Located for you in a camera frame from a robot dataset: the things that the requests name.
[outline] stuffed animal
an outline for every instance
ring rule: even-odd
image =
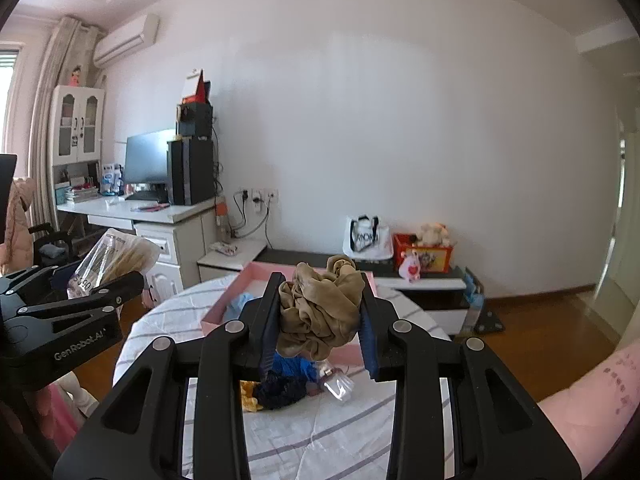
[[[420,258],[417,251],[413,250],[410,254],[404,251],[400,254],[404,260],[398,269],[398,274],[409,283],[413,283],[420,279]]]
[[[451,247],[449,231],[443,224],[425,224],[416,233],[420,247]]]

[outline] window blind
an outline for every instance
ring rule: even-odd
[[[0,68],[13,68],[18,59],[17,50],[0,50]]]

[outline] bag of sticks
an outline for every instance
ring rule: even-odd
[[[146,238],[109,229],[84,257],[69,280],[69,299],[88,296],[96,286],[132,270],[145,274],[160,256],[160,247]]]

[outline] silver screw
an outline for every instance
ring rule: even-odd
[[[482,339],[478,339],[477,337],[470,337],[466,340],[466,347],[474,352],[479,352],[484,348],[484,342],[482,342]]]
[[[225,325],[225,330],[227,332],[231,333],[231,334],[236,334],[238,332],[242,332],[242,329],[244,329],[244,323],[242,321],[237,320],[237,319],[229,321]]]
[[[392,326],[396,332],[400,332],[403,334],[406,334],[411,330],[411,323],[409,323],[405,319],[398,319],[398,321],[395,321]]]
[[[154,350],[166,350],[171,346],[171,340],[168,337],[159,337],[154,339],[154,342],[151,345]]]

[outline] white tote bag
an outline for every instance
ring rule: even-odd
[[[389,226],[377,216],[347,218],[342,252],[355,260],[388,260],[394,256]]]

